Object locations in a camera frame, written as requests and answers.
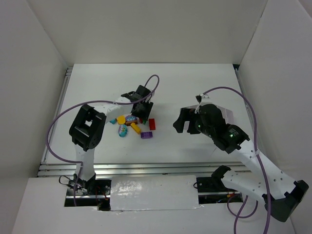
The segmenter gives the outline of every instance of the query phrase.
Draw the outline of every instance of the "pile of toys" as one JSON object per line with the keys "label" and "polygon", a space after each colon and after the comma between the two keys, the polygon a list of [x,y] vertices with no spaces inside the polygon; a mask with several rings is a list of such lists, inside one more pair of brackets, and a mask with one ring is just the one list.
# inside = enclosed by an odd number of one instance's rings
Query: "pile of toys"
{"label": "pile of toys", "polygon": [[[141,138],[142,139],[150,139],[153,137],[153,133],[151,131],[156,130],[156,126],[155,126],[155,119],[150,118],[148,120],[148,124],[150,127],[150,132],[142,132],[140,127],[138,126],[138,121],[137,121],[137,117],[135,116],[119,116],[116,119],[113,119],[110,121],[112,124],[118,123],[119,124],[119,128],[118,128],[118,134],[120,137],[125,137],[128,133],[128,128],[129,126],[131,126],[131,128],[137,133],[137,134],[141,134]],[[141,124],[146,124],[145,120],[142,120],[139,118],[139,123]]]}

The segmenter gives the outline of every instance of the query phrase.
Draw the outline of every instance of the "purple block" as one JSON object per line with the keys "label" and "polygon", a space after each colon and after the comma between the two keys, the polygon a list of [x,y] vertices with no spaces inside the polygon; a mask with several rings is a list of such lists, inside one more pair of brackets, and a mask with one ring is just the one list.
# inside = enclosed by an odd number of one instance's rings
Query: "purple block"
{"label": "purple block", "polygon": [[153,133],[152,132],[143,132],[141,133],[141,138],[142,139],[149,139],[153,137]]}

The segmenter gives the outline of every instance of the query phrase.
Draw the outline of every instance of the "yellow block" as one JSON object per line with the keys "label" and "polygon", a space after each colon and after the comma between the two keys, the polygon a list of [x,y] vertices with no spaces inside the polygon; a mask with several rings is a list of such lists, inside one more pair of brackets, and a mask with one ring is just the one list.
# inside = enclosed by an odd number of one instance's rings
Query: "yellow block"
{"label": "yellow block", "polygon": [[130,124],[130,126],[133,128],[133,130],[135,130],[137,134],[141,133],[141,129],[135,123]]}
{"label": "yellow block", "polygon": [[119,117],[117,118],[117,122],[118,122],[119,125],[120,125],[120,124],[125,124],[125,123],[126,123],[126,118],[125,118],[125,116],[119,116]]}

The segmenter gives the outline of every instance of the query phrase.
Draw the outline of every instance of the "red block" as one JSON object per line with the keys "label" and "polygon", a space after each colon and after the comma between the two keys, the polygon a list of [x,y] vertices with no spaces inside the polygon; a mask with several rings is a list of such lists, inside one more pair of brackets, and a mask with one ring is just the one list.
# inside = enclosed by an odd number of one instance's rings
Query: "red block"
{"label": "red block", "polygon": [[148,120],[148,123],[149,123],[149,125],[150,125],[150,130],[151,130],[151,131],[152,131],[152,130],[156,130],[155,119],[154,119],[154,118],[150,118],[150,119]]}

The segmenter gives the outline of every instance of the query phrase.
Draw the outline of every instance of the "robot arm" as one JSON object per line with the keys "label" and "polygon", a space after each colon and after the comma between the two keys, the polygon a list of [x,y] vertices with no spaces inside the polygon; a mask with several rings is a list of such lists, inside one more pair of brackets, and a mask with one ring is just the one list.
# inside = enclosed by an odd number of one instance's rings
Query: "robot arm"
{"label": "robot arm", "polygon": [[[85,104],[80,108],[69,134],[75,144],[76,161],[83,162],[78,184],[88,192],[95,186],[94,152],[102,139],[105,124],[129,113],[141,119],[148,119],[153,103],[150,102],[150,98],[148,101],[138,101],[150,93],[149,89],[140,85],[135,92],[121,95],[114,103],[103,103],[94,107]],[[80,168],[81,164],[78,163],[74,179],[77,178]]]}
{"label": "robot arm", "polygon": [[238,126],[227,124],[221,111],[211,104],[208,96],[201,95],[196,98],[199,102],[197,108],[182,108],[178,120],[174,123],[174,128],[178,133],[182,133],[184,122],[189,121],[188,133],[207,135],[220,150],[245,164],[259,179],[254,180],[246,175],[240,175],[226,166],[219,167],[212,177],[224,187],[251,196],[267,208],[267,190],[256,156],[259,154],[271,190],[271,215],[285,222],[301,202],[309,188],[308,185],[303,180],[295,181],[285,174],[260,151],[255,152],[254,143],[248,135]]}

